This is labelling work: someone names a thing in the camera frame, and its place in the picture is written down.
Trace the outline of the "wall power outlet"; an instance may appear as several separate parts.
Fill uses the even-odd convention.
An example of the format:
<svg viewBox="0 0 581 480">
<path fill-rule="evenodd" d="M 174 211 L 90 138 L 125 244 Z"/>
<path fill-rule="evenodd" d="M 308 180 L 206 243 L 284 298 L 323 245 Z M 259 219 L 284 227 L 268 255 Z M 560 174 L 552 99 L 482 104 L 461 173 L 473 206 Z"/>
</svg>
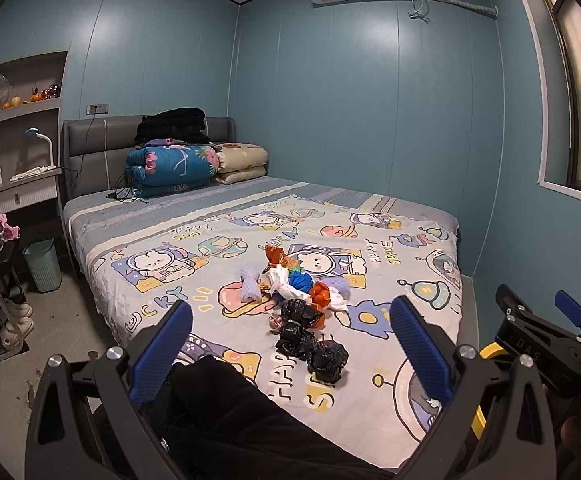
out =
<svg viewBox="0 0 581 480">
<path fill-rule="evenodd" d="M 86 114 L 89 116 L 104 115 L 109 112 L 108 104 L 90 104 L 86 107 Z"/>
</svg>

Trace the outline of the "blue paper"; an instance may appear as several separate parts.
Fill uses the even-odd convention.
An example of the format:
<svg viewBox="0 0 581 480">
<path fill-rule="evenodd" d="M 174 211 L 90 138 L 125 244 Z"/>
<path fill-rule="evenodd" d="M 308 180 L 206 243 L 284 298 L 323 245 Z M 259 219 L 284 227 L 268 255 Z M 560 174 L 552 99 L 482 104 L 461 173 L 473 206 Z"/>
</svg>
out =
<svg viewBox="0 0 581 480">
<path fill-rule="evenodd" d="M 313 278 L 307 272 L 292 271 L 289 274 L 288 283 L 294 289 L 299 290 L 299 292 L 305 292 L 308 294 L 313 288 Z"/>
</svg>

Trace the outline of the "grey upholstered headboard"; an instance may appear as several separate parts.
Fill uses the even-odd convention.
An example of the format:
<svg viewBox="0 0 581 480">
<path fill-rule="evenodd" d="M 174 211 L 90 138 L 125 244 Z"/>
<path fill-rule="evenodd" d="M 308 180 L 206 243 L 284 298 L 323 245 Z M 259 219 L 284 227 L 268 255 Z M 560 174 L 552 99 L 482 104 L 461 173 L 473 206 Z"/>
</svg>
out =
<svg viewBox="0 0 581 480">
<path fill-rule="evenodd" d="M 65 120 L 59 139 L 64 201 L 111 191 L 133 150 L 140 115 Z"/>
</svg>

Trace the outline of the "orange snack wrapper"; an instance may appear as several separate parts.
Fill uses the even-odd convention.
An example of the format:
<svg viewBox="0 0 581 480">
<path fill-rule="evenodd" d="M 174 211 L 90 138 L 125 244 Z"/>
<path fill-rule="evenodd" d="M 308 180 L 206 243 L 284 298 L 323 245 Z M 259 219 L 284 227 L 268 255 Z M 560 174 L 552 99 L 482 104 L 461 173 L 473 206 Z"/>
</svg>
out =
<svg viewBox="0 0 581 480">
<path fill-rule="evenodd" d="M 268 267 L 270 269 L 281 266 L 289 272 L 292 272 L 300 268 L 299 261 L 287 255 L 281 247 L 266 244 L 264 253 L 266 254 L 266 259 L 268 259 Z"/>
</svg>

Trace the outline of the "orange peel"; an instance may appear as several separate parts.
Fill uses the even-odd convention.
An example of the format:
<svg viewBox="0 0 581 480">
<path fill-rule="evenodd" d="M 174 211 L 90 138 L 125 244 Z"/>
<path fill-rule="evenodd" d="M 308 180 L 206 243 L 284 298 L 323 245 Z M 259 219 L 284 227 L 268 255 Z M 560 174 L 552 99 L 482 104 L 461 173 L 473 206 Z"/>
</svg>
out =
<svg viewBox="0 0 581 480">
<path fill-rule="evenodd" d="M 330 290 L 323 282 L 315 282 L 309 295 L 311 297 L 311 308 L 319 313 L 319 317 L 312 323 L 312 328 L 322 327 L 325 323 L 325 312 L 330 305 Z"/>
</svg>

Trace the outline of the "teal plastic waste basket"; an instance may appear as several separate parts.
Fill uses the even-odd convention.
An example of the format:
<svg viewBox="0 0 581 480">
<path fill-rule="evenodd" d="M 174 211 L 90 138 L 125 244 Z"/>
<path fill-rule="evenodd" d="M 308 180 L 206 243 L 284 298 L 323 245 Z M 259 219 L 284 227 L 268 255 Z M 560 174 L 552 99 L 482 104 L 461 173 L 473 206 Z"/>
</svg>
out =
<svg viewBox="0 0 581 480">
<path fill-rule="evenodd" d="M 54 240 L 40 240 L 22 252 L 38 292 L 54 292 L 62 284 Z"/>
</svg>

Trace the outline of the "beige folded quilt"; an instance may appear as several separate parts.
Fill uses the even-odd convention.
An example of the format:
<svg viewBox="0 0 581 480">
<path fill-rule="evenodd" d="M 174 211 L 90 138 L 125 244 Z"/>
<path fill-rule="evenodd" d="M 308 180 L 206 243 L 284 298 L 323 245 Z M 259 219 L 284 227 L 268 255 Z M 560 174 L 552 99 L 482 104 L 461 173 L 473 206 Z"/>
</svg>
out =
<svg viewBox="0 0 581 480">
<path fill-rule="evenodd" d="M 257 179 L 266 175 L 268 152 L 256 144 L 221 143 L 216 180 L 222 184 Z"/>
</svg>

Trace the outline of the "lavender foam net bundle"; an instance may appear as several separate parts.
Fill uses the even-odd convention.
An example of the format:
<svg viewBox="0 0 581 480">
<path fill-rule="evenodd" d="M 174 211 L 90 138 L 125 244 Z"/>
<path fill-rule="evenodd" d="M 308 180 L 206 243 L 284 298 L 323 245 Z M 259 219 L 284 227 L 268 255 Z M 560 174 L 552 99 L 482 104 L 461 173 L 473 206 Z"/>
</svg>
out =
<svg viewBox="0 0 581 480">
<path fill-rule="evenodd" d="M 246 302 L 261 300 L 262 294 L 259 285 L 259 271 L 254 266 L 243 266 L 240 269 L 240 301 L 243 304 Z"/>
</svg>

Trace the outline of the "black clothing on quilt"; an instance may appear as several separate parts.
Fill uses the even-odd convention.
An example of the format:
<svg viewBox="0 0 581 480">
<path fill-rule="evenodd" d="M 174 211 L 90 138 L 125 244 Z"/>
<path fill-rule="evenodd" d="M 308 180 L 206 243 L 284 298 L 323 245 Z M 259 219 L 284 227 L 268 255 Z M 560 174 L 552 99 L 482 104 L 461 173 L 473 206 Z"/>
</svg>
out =
<svg viewBox="0 0 581 480">
<path fill-rule="evenodd" d="M 149 141 L 172 139 L 184 144 L 209 144 L 206 135 L 206 114 L 200 108 L 180 107 L 175 110 L 143 116 L 136 127 L 134 144 L 143 146 Z"/>
</svg>

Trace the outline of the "white tissue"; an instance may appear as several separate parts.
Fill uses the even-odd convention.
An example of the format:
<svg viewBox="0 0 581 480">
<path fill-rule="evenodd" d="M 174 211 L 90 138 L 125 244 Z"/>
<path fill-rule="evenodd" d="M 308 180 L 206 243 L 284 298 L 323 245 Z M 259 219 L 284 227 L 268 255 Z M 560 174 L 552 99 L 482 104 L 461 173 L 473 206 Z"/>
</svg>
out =
<svg viewBox="0 0 581 480">
<path fill-rule="evenodd" d="M 299 290 L 294 289 L 288 283 L 289 271 L 277 266 L 267 270 L 262 274 L 262 281 L 268 285 L 271 292 L 277 292 L 285 300 L 289 299 L 301 299 L 307 304 L 310 304 L 311 297 L 305 292 L 299 292 Z"/>
</svg>

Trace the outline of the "small lavender foam net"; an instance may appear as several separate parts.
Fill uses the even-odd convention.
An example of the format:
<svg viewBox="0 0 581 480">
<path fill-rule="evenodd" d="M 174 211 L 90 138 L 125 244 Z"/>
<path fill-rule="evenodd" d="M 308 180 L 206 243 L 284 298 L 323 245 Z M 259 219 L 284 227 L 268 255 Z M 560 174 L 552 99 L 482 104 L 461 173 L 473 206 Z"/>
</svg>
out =
<svg viewBox="0 0 581 480">
<path fill-rule="evenodd" d="M 322 282 L 330 288 L 336 289 L 338 294 L 345 300 L 351 297 L 350 282 L 343 276 L 327 276 L 322 278 Z"/>
</svg>

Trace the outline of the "cartoon print bed sheet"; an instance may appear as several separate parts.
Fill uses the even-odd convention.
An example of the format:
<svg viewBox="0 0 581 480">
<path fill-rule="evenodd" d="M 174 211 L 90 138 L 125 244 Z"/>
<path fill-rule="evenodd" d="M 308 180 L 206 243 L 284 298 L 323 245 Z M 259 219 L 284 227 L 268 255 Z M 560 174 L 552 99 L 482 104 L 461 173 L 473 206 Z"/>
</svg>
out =
<svg viewBox="0 0 581 480">
<path fill-rule="evenodd" d="M 269 400 L 362 460 L 400 466 L 441 410 L 390 324 L 405 296 L 455 336 L 457 220 L 381 195 L 262 177 L 157 198 L 70 200 L 68 240 L 115 340 L 130 342 L 178 301 L 194 322 L 178 359 L 232 364 Z M 339 382 L 277 348 L 287 299 L 319 311 L 313 336 L 345 347 Z"/>
</svg>

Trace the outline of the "window with grey frame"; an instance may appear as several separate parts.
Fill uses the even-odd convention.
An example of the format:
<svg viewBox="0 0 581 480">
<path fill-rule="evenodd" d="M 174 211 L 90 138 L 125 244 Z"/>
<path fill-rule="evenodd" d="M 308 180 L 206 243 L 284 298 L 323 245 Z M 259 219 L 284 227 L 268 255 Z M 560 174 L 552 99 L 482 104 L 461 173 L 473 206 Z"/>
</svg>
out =
<svg viewBox="0 0 581 480">
<path fill-rule="evenodd" d="M 581 3 L 521 0 L 540 79 L 537 184 L 581 200 Z"/>
</svg>

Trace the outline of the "black plastic bag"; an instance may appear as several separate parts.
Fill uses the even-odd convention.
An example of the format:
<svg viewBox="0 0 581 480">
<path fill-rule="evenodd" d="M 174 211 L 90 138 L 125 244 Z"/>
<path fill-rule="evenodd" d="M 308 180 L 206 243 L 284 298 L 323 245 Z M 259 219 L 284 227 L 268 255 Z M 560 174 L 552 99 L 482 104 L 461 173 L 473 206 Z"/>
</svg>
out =
<svg viewBox="0 0 581 480">
<path fill-rule="evenodd" d="M 307 361 L 307 368 L 318 382 L 335 385 L 342 377 L 349 353 L 343 344 L 334 340 L 316 341 Z"/>
</svg>

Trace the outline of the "white wall shelf unit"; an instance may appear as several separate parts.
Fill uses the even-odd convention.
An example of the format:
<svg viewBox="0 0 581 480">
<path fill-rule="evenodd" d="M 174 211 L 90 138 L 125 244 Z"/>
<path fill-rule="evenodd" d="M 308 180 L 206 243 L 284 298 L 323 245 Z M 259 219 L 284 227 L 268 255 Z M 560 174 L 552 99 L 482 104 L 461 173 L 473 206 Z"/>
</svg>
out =
<svg viewBox="0 0 581 480">
<path fill-rule="evenodd" d="M 59 198 L 59 130 L 66 50 L 0 64 L 0 212 Z M 24 133 L 36 127 L 54 142 L 56 168 L 25 169 Z"/>
</svg>

